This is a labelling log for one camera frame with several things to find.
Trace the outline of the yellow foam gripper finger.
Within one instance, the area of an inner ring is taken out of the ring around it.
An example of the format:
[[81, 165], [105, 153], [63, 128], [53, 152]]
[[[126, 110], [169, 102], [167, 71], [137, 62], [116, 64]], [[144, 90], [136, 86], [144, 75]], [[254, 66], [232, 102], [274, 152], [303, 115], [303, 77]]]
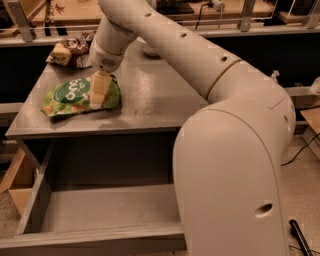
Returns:
[[105, 71], [97, 71], [92, 75], [89, 93], [89, 106], [92, 109], [99, 109], [102, 106], [111, 82], [111, 76]]

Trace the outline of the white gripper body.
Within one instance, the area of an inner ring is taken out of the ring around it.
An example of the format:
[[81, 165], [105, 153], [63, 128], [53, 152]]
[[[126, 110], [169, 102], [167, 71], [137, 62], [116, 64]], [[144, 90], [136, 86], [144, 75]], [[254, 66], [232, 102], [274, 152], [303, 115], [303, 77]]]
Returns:
[[113, 72], [122, 63], [124, 52], [124, 41], [94, 38], [89, 50], [89, 59], [93, 67]]

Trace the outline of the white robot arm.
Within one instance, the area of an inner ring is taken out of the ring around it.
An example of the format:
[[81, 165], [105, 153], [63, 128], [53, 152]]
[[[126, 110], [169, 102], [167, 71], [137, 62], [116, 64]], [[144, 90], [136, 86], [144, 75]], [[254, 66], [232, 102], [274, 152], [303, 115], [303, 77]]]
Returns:
[[116, 70], [141, 37], [205, 100], [181, 127], [174, 186], [189, 256], [289, 256], [279, 193], [295, 128], [288, 93], [146, 0], [98, 0], [93, 65]]

